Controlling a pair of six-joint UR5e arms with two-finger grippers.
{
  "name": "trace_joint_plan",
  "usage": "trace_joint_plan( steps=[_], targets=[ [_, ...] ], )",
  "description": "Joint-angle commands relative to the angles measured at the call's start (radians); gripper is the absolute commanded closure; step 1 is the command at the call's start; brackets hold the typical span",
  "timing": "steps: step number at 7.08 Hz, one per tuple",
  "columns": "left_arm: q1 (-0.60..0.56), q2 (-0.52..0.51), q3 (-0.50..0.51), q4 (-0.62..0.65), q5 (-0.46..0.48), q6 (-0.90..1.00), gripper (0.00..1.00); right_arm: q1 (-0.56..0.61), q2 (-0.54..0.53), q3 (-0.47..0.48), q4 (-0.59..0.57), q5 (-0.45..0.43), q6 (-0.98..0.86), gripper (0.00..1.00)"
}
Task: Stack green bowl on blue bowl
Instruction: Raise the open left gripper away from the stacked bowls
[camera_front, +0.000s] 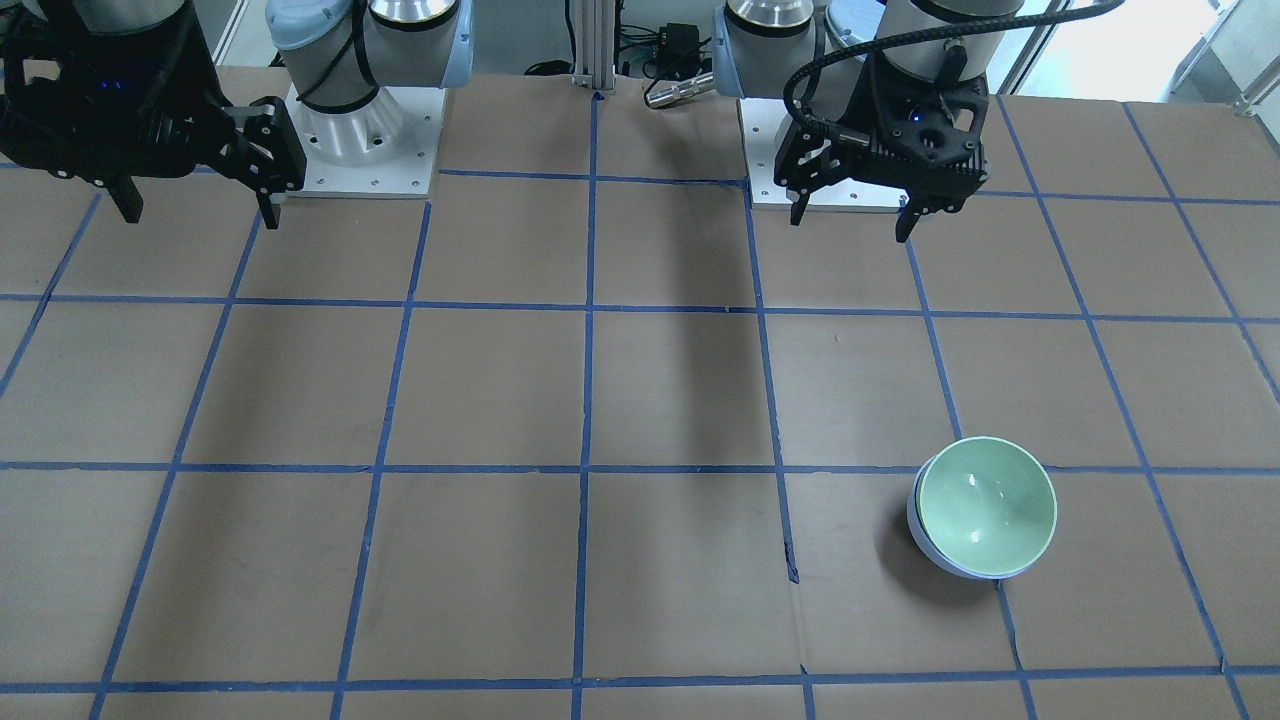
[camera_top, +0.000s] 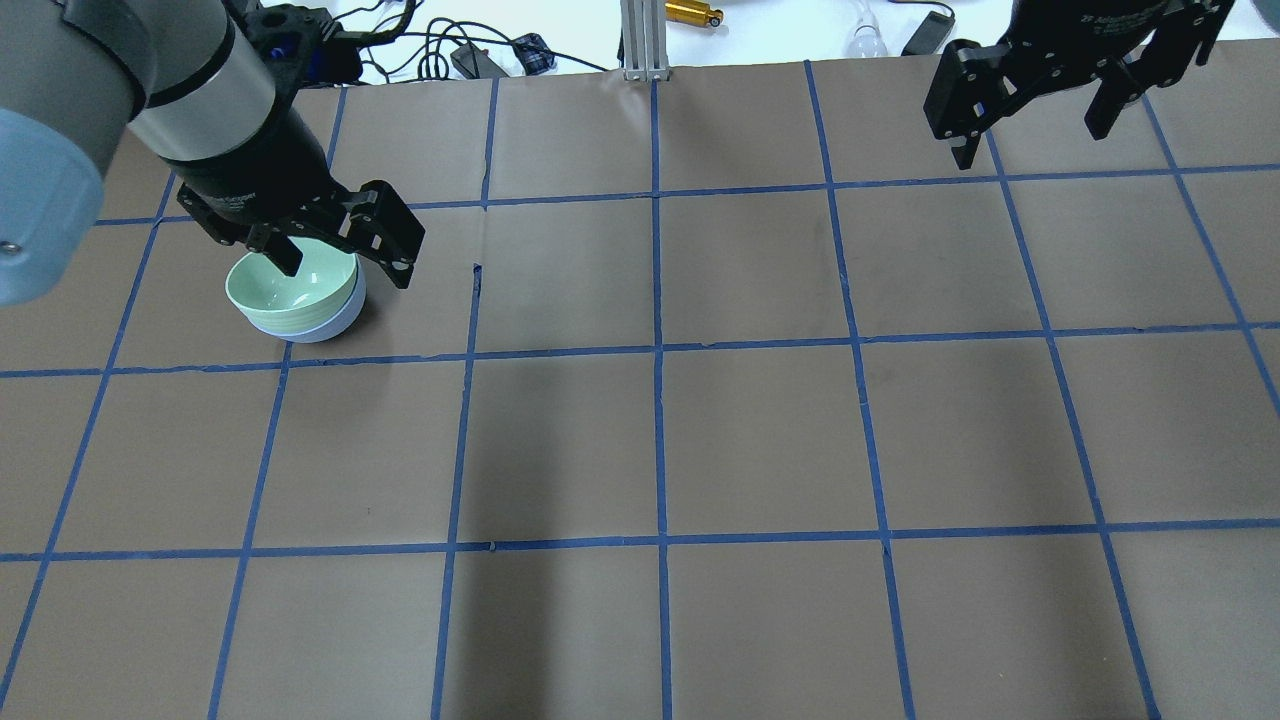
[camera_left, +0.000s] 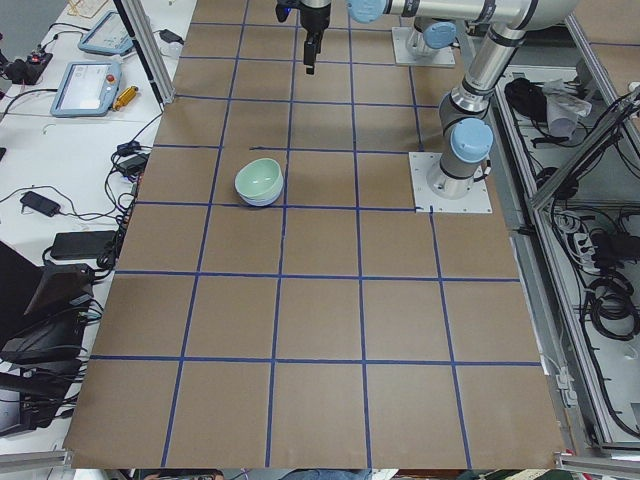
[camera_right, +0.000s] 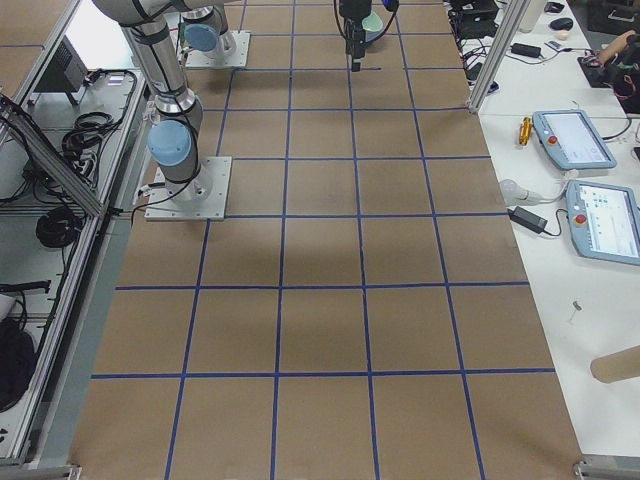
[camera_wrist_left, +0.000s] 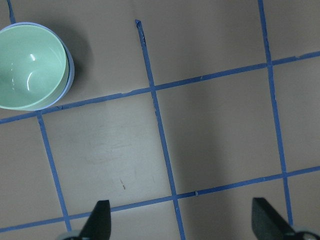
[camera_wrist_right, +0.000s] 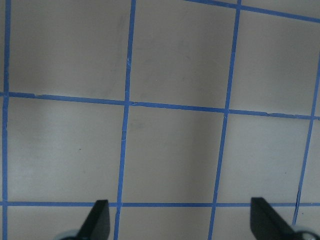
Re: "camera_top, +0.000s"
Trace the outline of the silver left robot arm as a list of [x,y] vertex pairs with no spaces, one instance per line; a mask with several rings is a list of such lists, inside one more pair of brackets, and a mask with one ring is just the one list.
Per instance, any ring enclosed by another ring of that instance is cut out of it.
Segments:
[[242,1],[3,4],[3,304],[45,296],[100,218],[125,133],[178,178],[179,204],[221,246],[287,277],[316,240],[406,290],[425,229],[396,190],[334,178],[294,109],[311,83],[358,78],[364,47],[321,8]]

